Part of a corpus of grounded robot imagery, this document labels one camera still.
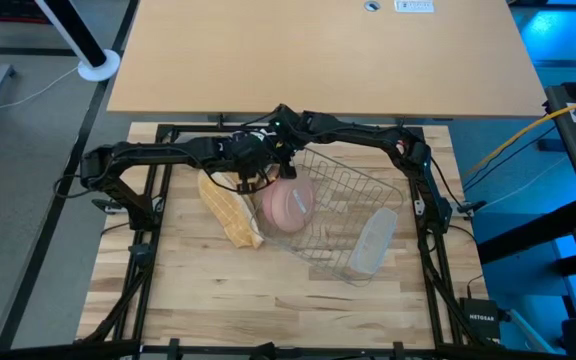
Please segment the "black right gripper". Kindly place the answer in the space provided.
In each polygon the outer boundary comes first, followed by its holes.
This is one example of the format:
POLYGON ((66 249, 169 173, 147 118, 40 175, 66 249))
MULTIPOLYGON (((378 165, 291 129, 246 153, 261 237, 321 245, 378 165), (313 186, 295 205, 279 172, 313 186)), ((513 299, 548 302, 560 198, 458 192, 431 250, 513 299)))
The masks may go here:
POLYGON ((272 149, 290 150, 280 155, 280 177, 297 177, 292 150, 303 150, 310 143, 310 135, 300 130, 302 118, 285 104, 278 105, 267 115, 268 135, 272 149))

